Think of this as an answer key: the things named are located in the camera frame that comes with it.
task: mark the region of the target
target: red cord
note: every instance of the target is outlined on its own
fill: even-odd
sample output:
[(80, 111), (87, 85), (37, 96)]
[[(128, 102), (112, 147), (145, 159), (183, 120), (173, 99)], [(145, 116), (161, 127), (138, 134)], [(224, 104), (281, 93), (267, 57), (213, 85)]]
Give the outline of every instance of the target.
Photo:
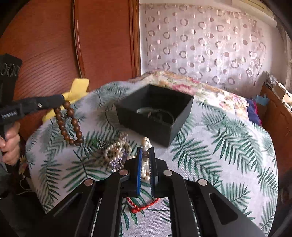
[(139, 211), (141, 211), (141, 210), (144, 210), (144, 209), (146, 209), (146, 208), (148, 208), (148, 207), (151, 207), (152, 205), (154, 205), (155, 203), (157, 203), (157, 202), (159, 201), (159, 198), (157, 198), (157, 199), (154, 200), (152, 203), (150, 203), (150, 204), (148, 204), (148, 205), (146, 205), (146, 206), (144, 206), (144, 207), (138, 207), (135, 203), (132, 202), (132, 200), (131, 200), (129, 197), (127, 197), (127, 201), (133, 206), (133, 208), (130, 209), (130, 211), (131, 211), (132, 213), (137, 213), (137, 212), (139, 212)]

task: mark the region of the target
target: brown wooden bead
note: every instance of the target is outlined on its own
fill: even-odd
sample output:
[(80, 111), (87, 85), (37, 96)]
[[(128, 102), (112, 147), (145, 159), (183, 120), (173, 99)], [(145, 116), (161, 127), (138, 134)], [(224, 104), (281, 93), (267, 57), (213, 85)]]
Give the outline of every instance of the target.
[(56, 114), (56, 119), (57, 120), (61, 120), (62, 119), (62, 114), (61, 113), (57, 113)]
[(55, 108), (54, 109), (54, 112), (55, 112), (55, 114), (60, 113), (61, 112), (61, 109), (60, 108)]
[(60, 125), (64, 125), (64, 120), (62, 120), (62, 119), (58, 120), (58, 125), (59, 125), (59, 126), (60, 126)]
[(80, 146), (80, 143), (76, 140), (76, 141), (74, 142), (74, 145), (78, 147), (78, 146)]
[(66, 100), (64, 103), (63, 103), (63, 107), (64, 109), (69, 109), (70, 108), (70, 102), (68, 100)]
[(68, 134), (66, 134), (66, 135), (64, 136), (64, 139), (65, 139), (65, 141), (69, 141), (69, 140), (70, 140), (70, 136), (69, 136)]
[(81, 131), (76, 132), (76, 137), (78, 138), (82, 137), (82, 132)]
[(61, 131), (63, 131), (63, 130), (65, 129), (64, 124), (59, 125), (59, 129), (60, 129)]
[(67, 134), (67, 130), (66, 129), (62, 130), (61, 134), (62, 134), (62, 136), (65, 136)]
[(70, 139), (69, 139), (69, 144), (70, 144), (70, 145), (74, 145), (74, 139), (70, 138)]
[(73, 127), (73, 129), (74, 129), (74, 132), (78, 132), (78, 131), (80, 131), (80, 126), (79, 125), (75, 125)]
[(71, 118), (71, 117), (73, 117), (73, 116), (74, 116), (74, 109), (69, 108), (69, 109), (67, 110), (67, 117)]
[(78, 120), (77, 120), (76, 118), (73, 118), (72, 121), (71, 121), (71, 124), (72, 124), (73, 126), (78, 125)]
[(83, 140), (83, 137), (80, 137), (76, 141), (79, 142), (79, 143), (83, 143), (84, 140)]

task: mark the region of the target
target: wooden cabinet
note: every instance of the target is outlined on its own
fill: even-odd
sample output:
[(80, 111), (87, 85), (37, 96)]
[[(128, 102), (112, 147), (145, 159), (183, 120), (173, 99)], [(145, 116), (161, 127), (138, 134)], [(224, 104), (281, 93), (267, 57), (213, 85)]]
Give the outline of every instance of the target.
[(262, 121), (265, 128), (271, 135), (279, 177), (292, 168), (292, 112), (275, 96), (265, 85), (260, 93), (270, 99), (265, 117)]
[[(66, 92), (80, 77), (94, 90), (137, 76), (137, 13), (138, 0), (30, 0), (0, 38), (0, 55), (22, 59), (14, 100)], [(44, 114), (20, 121), (25, 140)]]

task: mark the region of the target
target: finger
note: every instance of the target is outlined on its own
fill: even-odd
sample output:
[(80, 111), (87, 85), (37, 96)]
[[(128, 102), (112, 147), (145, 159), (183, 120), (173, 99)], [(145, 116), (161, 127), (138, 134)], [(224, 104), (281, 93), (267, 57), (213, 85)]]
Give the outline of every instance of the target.
[(19, 147), (20, 136), (17, 135), (6, 142), (5, 147), (2, 149), (3, 152), (9, 152), (14, 150), (15, 147)]
[(5, 134), (5, 139), (9, 140), (13, 137), (15, 137), (16, 135), (18, 135), (19, 132), (19, 128), (20, 128), (20, 123), (19, 122), (15, 122), (13, 127), (11, 127)]
[(6, 146), (6, 141), (0, 136), (0, 149), (5, 148)]
[(3, 161), (8, 165), (14, 165), (19, 159), (19, 147), (15, 147), (13, 151), (7, 152), (3, 156)]

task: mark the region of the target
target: black box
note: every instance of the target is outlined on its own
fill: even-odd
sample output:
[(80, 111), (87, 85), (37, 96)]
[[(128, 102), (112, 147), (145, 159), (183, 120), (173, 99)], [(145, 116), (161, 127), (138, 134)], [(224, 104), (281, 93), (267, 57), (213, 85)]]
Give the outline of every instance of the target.
[[(120, 124), (150, 141), (168, 147), (189, 116), (194, 97), (165, 87), (147, 85), (115, 104)], [(174, 123), (166, 123), (138, 114), (140, 108), (163, 109), (173, 115)]]

